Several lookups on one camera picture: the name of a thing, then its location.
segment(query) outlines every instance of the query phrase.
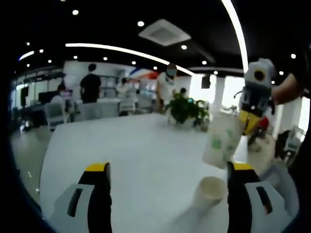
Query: black ceiling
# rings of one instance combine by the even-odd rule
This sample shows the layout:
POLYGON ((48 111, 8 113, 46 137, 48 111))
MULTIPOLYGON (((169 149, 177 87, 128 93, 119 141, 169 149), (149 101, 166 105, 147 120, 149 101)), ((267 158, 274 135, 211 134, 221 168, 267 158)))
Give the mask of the black ceiling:
MULTIPOLYGON (((307 8, 302 0, 232 0, 245 37, 248 61, 270 58, 285 73, 294 63, 304 63, 304 47, 311 44, 307 8), (291 53, 297 55, 291 59, 291 53)), ((239 43, 230 17, 221 0, 191 0, 167 2, 98 1, 98 0, 33 0, 18 3, 14 26, 13 51, 17 75, 28 69, 47 65, 61 66, 74 55, 80 61, 103 61, 152 69, 161 64, 134 55, 93 48, 66 48, 66 43, 93 43, 118 46, 147 53, 182 67, 202 67, 210 54, 215 63, 206 66, 242 68, 239 43), (72 10, 79 10, 77 16, 72 10), (187 32, 192 39, 163 47, 138 37, 144 27, 166 19, 187 32), (138 21, 144 27, 138 27, 138 21), (35 55, 17 62, 22 54, 35 55)))

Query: paper cup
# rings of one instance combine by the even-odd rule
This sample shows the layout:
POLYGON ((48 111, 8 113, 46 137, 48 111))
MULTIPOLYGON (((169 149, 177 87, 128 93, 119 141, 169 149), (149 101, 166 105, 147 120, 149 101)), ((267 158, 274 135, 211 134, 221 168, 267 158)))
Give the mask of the paper cup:
POLYGON ((193 207, 200 212, 207 212, 217 205, 226 195, 227 185, 217 177, 204 177, 195 190, 193 207))
POLYGON ((235 116, 215 116, 209 125, 203 161, 224 169, 238 147, 244 128, 245 123, 235 116))

